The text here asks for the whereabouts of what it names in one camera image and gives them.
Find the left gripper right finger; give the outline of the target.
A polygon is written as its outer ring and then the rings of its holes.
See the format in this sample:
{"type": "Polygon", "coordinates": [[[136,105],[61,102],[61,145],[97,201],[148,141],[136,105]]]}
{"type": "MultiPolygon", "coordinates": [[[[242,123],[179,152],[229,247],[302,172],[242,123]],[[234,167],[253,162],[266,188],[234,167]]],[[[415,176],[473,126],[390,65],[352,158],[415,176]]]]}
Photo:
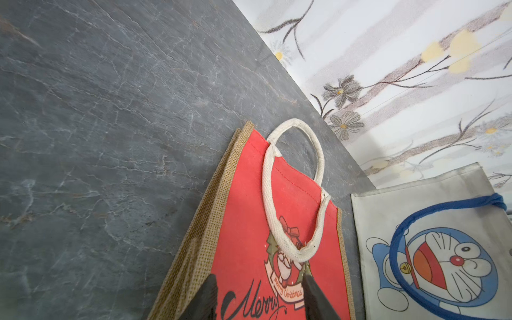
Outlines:
{"type": "Polygon", "coordinates": [[[304,290],[305,317],[307,320],[340,320],[314,278],[305,275],[302,281],[304,290]]]}

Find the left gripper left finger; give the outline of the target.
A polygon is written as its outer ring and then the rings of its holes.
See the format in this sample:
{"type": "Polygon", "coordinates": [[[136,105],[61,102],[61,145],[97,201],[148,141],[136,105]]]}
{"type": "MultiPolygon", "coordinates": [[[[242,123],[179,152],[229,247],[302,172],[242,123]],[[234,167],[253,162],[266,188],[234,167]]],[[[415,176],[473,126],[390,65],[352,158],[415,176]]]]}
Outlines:
{"type": "Polygon", "coordinates": [[[215,320],[217,319],[217,280],[210,274],[203,282],[179,320],[215,320]]]}

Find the red Christmas jute bag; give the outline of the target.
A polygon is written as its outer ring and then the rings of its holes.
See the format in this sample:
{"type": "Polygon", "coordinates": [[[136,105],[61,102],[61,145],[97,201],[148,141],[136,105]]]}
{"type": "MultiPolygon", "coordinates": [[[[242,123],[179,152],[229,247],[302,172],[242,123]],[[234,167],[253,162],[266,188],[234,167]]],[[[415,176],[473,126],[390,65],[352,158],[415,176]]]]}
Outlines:
{"type": "Polygon", "coordinates": [[[149,313],[179,319],[210,274],[217,319],[306,319],[310,275],[341,319],[355,306],[343,212],[322,186],[325,157],[299,119],[263,137],[251,122],[223,155],[149,313]]]}

